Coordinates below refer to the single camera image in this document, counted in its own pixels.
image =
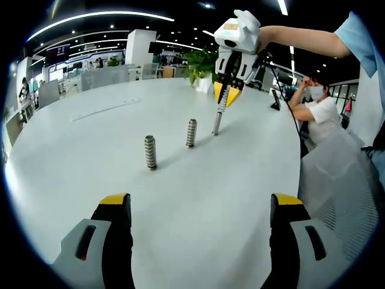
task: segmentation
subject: cable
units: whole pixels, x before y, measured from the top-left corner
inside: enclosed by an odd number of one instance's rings
[[[273,69],[272,66],[269,65],[269,67],[270,67],[271,71],[273,72],[274,77],[276,78],[277,85],[278,85],[279,91],[280,91],[280,93],[281,93],[281,97],[282,97],[282,99],[285,101],[286,105],[288,106],[288,108],[289,108],[289,110],[290,110],[290,113],[291,113],[291,116],[292,116],[293,119],[294,119],[295,129],[297,130],[298,136],[301,137],[301,136],[300,136],[300,130],[298,129],[298,125],[297,125],[297,120],[296,120],[295,117],[294,117],[293,110],[291,109],[291,107],[290,107],[288,101],[286,100],[286,98],[283,97],[283,91],[282,91],[282,89],[281,89],[281,86],[279,85],[279,81],[278,81],[278,77],[277,77],[277,75],[276,75],[276,72],[274,71],[274,69]]]

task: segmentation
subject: ceiling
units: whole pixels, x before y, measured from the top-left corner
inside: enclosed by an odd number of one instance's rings
[[[45,49],[61,40],[77,37],[62,44],[71,46],[100,40],[126,39],[128,31],[146,29],[157,31],[159,40],[193,45],[198,48],[215,50],[218,48],[212,36],[202,33],[207,30],[214,33],[227,18],[233,17],[234,9],[249,10],[265,25],[284,25],[316,30],[335,31],[347,18],[350,11],[348,2],[332,0],[285,0],[288,16],[282,15],[277,0],[237,0],[235,4],[225,1],[123,1],[123,0],[55,0],[42,1],[34,6],[30,15],[27,35],[59,20],[75,15],[97,11],[139,11],[173,18],[175,21],[128,15],[93,16],[73,20],[55,26],[31,39],[25,44],[24,54],[45,56]],[[98,43],[100,48],[115,46],[125,47],[125,42]],[[73,48],[78,52],[82,47]],[[273,62],[291,67],[289,47],[270,44],[269,51]],[[323,57],[311,52],[295,49],[295,70],[305,75],[315,75],[317,70],[330,83],[359,77],[359,62],[352,56],[345,59]]]

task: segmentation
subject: white robotic hand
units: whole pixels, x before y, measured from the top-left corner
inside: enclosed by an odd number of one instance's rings
[[[234,10],[234,14],[238,17],[238,24],[243,29],[247,28],[251,33],[257,33],[260,27],[259,21],[249,11]]]
[[[235,10],[234,14],[237,18],[228,19],[214,33],[220,46],[215,63],[218,78],[214,91],[217,103],[222,103],[222,107],[234,103],[260,66],[256,53],[260,23],[249,11]]]
[[[237,18],[228,19],[214,33],[215,41],[224,48],[255,54],[260,22],[249,12],[234,10]]]

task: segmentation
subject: metal spring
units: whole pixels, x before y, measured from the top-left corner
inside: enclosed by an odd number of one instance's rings
[[[156,164],[155,139],[152,135],[148,135],[144,139],[144,150],[146,151],[147,167],[150,170],[156,170],[158,165]]]
[[[188,122],[188,129],[187,129],[187,141],[186,146],[188,148],[194,147],[195,144],[195,136],[197,132],[197,121],[195,119],[190,119]]]
[[[227,86],[225,91],[223,92],[222,99],[221,99],[220,103],[218,104],[218,112],[219,113],[224,113],[224,110],[226,108],[227,97],[229,96],[229,91],[230,91],[230,87]]]

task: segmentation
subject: light blue sleeve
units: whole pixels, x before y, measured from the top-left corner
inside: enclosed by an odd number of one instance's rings
[[[369,31],[358,15],[350,12],[348,19],[334,33],[361,62],[369,77],[372,77],[377,71],[374,44]]]

